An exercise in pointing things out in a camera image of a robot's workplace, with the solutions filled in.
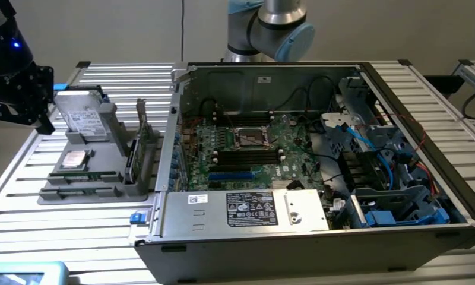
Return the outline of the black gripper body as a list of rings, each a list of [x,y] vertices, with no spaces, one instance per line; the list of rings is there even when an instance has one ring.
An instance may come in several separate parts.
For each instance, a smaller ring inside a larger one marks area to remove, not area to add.
[[[53,101],[53,68],[37,65],[13,16],[0,12],[0,101]]]

